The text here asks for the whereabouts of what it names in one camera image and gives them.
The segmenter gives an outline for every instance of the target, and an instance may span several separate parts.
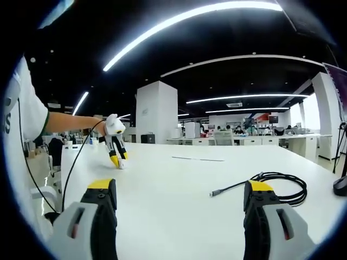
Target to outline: human arm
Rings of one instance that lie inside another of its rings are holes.
[[[91,116],[76,116],[57,112],[49,112],[46,131],[51,133],[61,133],[65,131],[92,128],[101,120]],[[96,126],[98,132],[105,136],[105,122]]]
[[[69,114],[49,112],[47,107],[36,96],[31,84],[30,71],[24,58],[16,68],[20,78],[20,115],[24,137],[29,140],[36,139],[44,130],[52,133],[65,132],[77,129],[92,128],[101,121],[89,116],[72,116]],[[105,123],[96,126],[101,135],[105,135]]]

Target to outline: black ceiling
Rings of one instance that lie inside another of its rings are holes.
[[[321,39],[295,31],[283,12],[237,9],[181,21],[145,40],[109,71],[102,71],[124,46],[159,22],[219,2],[225,1],[76,1],[51,26],[38,30],[27,47],[25,56],[37,95],[44,103],[54,101],[62,106],[75,106],[83,92],[89,91],[79,114],[133,114],[137,89],[161,80],[178,89],[182,112],[204,116],[208,110],[228,109],[226,103],[230,102],[190,105],[185,102],[225,95],[290,94],[323,68],[279,58],[244,58],[160,76],[190,63],[253,52],[305,56],[309,60],[335,64],[333,51],[338,61],[344,60],[338,46],[327,47]],[[327,8],[322,12],[323,5],[313,1],[305,1],[305,4],[320,15],[324,24],[332,24],[327,22],[332,10]],[[332,31],[332,35],[340,40],[336,32]],[[309,87],[303,94],[312,92],[313,88]],[[243,107],[254,108],[277,106],[284,100],[265,98],[242,102]],[[288,106],[299,101],[294,99]]]

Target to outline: white table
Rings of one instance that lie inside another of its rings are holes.
[[[114,178],[117,183],[117,253],[122,260],[243,259],[243,187],[215,198],[213,190],[241,182],[261,171],[294,174],[307,183],[308,196],[295,210],[319,243],[330,232],[346,200],[336,197],[337,177],[279,146],[178,146],[128,144],[127,169],[116,169],[100,144],[86,145],[76,161],[66,207],[79,201],[87,186]],[[63,149],[62,185],[78,151]],[[224,159],[222,162],[172,156]],[[299,191],[295,183],[269,181],[278,195]]]
[[[262,135],[262,136],[239,136],[235,135],[234,140],[239,140],[240,145],[278,145],[280,139],[289,139],[289,150],[305,157],[308,160],[317,160],[317,138],[331,137],[332,135],[321,134],[296,134],[296,135]],[[170,138],[167,141],[173,144],[186,144],[208,146],[215,145],[214,137],[208,138]]]

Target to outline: white sleeve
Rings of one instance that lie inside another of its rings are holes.
[[[26,139],[35,140],[46,127],[49,117],[48,109],[35,94],[25,58],[20,61],[17,71],[21,79],[20,106],[23,136]]]

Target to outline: person's arm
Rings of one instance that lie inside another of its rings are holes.
[[[101,120],[91,116],[76,116],[57,112],[49,112],[49,118],[46,125],[46,131],[51,133],[60,133],[65,131],[92,128]],[[105,136],[105,122],[96,126],[98,132]]]

